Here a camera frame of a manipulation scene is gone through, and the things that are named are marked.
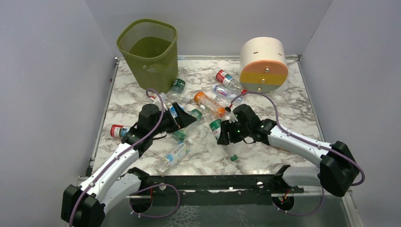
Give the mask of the green tea bottle white cap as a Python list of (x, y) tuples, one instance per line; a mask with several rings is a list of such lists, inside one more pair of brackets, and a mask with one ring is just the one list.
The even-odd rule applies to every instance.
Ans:
[(206, 107), (204, 105), (200, 105), (197, 108), (192, 109), (189, 114), (195, 117), (196, 121), (191, 123), (189, 126), (172, 133), (172, 137), (178, 142), (185, 140), (190, 135), (195, 126), (201, 121), (201, 119), (203, 118), (203, 112), (205, 110)]

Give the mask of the clear bottle green cap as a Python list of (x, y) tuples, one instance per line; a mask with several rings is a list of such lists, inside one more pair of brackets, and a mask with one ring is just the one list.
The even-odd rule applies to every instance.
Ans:
[[(221, 122), (222, 122), (222, 120), (219, 117), (217, 117), (217, 118), (210, 117), (208, 119), (209, 128), (211, 129), (212, 134), (214, 135), (216, 140), (218, 140), (220, 137)], [(238, 160), (237, 154), (229, 146), (226, 146), (224, 148), (224, 150), (225, 150), (228, 158), (230, 159), (230, 161), (234, 162), (234, 161)]]

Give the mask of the orange plastic bottle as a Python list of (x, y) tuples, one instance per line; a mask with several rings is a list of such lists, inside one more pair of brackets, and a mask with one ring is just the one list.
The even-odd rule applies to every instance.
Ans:
[(197, 92), (193, 99), (196, 104), (205, 106), (210, 113), (216, 113), (221, 118), (226, 118), (228, 116), (228, 112), (222, 105), (214, 101), (202, 91)]

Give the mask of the clear bottle blue purple label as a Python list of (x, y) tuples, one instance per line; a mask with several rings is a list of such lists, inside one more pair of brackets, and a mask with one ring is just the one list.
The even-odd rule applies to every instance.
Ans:
[(211, 98), (224, 106), (231, 105), (231, 101), (238, 96), (238, 94), (229, 91), (225, 86), (221, 84), (215, 85), (212, 92), (213, 95), (211, 96)]

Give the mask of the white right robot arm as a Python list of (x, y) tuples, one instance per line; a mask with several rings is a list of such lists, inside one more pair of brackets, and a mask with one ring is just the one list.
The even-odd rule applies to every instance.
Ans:
[(242, 104), (231, 112), (229, 120), (221, 122), (217, 143), (229, 145), (247, 137), (291, 152), (313, 164), (307, 167), (283, 166), (274, 175), (273, 181), (276, 187), (283, 190), (296, 186), (316, 186), (342, 197), (360, 173), (345, 143), (337, 141), (330, 144), (292, 133), (277, 121), (261, 120), (250, 106)]

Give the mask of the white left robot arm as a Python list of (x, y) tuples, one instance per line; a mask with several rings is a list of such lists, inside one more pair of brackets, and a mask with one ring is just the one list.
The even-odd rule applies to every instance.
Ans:
[(71, 227), (99, 227), (107, 212), (122, 199), (138, 192), (148, 177), (139, 169), (123, 174), (153, 144), (154, 136), (173, 133), (196, 122), (196, 118), (173, 104), (169, 108), (146, 104), (138, 121), (124, 135), (113, 155), (79, 186), (69, 185), (63, 192), (61, 219)]

